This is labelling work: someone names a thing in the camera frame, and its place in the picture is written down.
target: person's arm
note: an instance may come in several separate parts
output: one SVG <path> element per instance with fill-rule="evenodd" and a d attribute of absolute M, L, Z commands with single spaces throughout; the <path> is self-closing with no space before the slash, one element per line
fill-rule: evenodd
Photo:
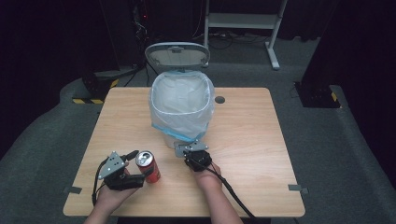
<path fill-rule="evenodd" d="M 220 168 L 215 163 L 212 164 L 220 175 Z M 194 172 L 193 175 L 199 188 L 205 195 L 206 202 L 209 206 L 212 224 L 243 224 L 242 219 L 238 216 L 230 201 L 222 191 L 222 183 L 217 176 L 207 170 Z"/>
<path fill-rule="evenodd" d="M 113 190 L 103 186 L 98 195 L 95 207 L 84 224 L 106 224 L 110 215 L 138 189 Z"/>

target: open lid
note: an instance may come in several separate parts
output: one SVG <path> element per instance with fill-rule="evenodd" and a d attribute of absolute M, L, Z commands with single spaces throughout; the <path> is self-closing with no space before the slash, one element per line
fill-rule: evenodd
<path fill-rule="evenodd" d="M 146 58 L 157 66 L 186 68 L 209 62 L 209 49 L 188 42 L 165 42 L 146 48 Z"/>

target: white plastic bag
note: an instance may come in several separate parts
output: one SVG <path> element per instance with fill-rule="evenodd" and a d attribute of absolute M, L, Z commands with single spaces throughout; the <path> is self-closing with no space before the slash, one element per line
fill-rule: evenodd
<path fill-rule="evenodd" d="M 180 141 L 201 139 L 214 112 L 215 88 L 199 71 L 157 76 L 149 93 L 152 126 Z"/>

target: red soda can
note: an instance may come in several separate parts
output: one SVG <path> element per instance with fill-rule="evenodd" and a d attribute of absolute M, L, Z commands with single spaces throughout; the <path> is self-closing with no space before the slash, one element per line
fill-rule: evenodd
<path fill-rule="evenodd" d="M 154 160 L 154 155 L 149 151 L 141 151 L 136 156 L 136 165 L 139 167 L 140 172 L 142 174 L 147 171 L 149 168 L 154 167 L 153 172 L 151 175 L 146 176 L 146 182 L 148 183 L 155 183 L 160 179 L 161 174 L 160 170 L 158 169 L 157 162 Z"/>

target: wooden table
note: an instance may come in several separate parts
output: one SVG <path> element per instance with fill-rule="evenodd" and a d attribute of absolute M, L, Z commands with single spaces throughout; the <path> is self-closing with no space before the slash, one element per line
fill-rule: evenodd
<path fill-rule="evenodd" d="M 221 167 L 239 199 L 256 217 L 301 217 L 304 204 L 296 185 L 290 158 L 270 92 L 265 88 L 216 88 L 225 98 L 215 105 L 205 137 L 208 152 Z M 113 215 L 119 217 L 208 217 L 201 191 L 183 159 L 166 146 L 160 131 L 151 127 L 149 88 L 113 88 L 93 130 L 64 213 L 87 216 L 92 210 L 92 185 L 100 161 L 115 150 L 154 154 L 161 179 L 130 197 Z M 131 174 L 139 171 L 134 161 Z M 247 217 L 227 189 L 223 189 L 240 217 Z"/>

